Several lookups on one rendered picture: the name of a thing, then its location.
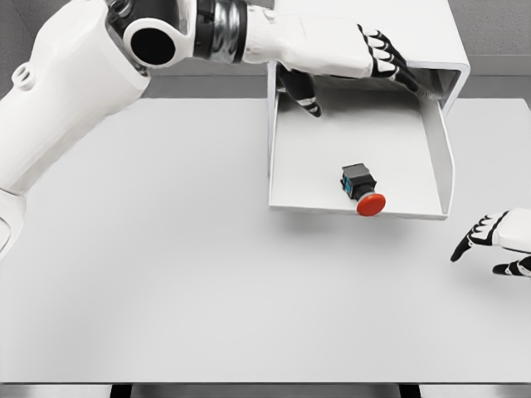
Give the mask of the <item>striped robot left hand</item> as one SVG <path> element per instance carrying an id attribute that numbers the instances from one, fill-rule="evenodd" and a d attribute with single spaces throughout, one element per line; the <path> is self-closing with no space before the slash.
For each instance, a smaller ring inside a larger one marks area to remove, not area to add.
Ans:
<path id="1" fill-rule="evenodd" d="M 319 118 L 316 76 L 336 79 L 385 79 L 416 94 L 421 87 L 406 59 L 378 29 L 349 20 L 339 21 L 326 39 L 306 31 L 277 61 L 277 76 L 285 93 L 308 114 Z"/>

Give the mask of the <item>striped robot right hand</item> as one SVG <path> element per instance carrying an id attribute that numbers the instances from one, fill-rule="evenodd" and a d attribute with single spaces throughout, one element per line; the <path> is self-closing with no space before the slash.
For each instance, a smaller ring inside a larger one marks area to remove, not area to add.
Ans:
<path id="1" fill-rule="evenodd" d="M 526 254 L 521 260 L 494 266 L 492 272 L 531 279 L 531 209 L 515 208 L 483 216 L 460 240 L 451 262 L 458 261 L 475 245 L 498 246 Z"/>

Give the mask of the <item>white tabletop storage cabinet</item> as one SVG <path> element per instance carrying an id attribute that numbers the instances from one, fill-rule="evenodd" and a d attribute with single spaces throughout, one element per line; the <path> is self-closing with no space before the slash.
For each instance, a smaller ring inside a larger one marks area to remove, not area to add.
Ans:
<path id="1" fill-rule="evenodd" d="M 391 39 L 413 69 L 436 70 L 439 104 L 448 115 L 470 63 L 448 0 L 275 0 L 279 14 L 349 17 Z"/>

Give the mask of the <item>red button load switch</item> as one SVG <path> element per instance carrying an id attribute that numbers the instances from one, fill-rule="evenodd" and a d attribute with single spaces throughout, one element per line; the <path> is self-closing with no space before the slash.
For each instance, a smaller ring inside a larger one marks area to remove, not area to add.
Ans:
<path id="1" fill-rule="evenodd" d="M 360 216 L 375 216 L 386 206 L 383 194 L 376 193 L 377 181 L 363 163 L 342 167 L 341 185 L 343 191 L 356 202 Z"/>

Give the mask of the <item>white cabinet drawer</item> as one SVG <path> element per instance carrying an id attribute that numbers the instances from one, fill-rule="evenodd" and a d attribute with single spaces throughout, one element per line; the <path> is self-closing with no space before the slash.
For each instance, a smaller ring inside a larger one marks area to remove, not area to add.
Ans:
<path id="1" fill-rule="evenodd" d="M 355 215 L 340 180 L 361 163 L 386 198 L 380 217 L 445 220 L 454 161 L 444 113 L 435 100 L 404 90 L 319 87 L 315 118 L 285 93 L 268 99 L 269 207 Z"/>

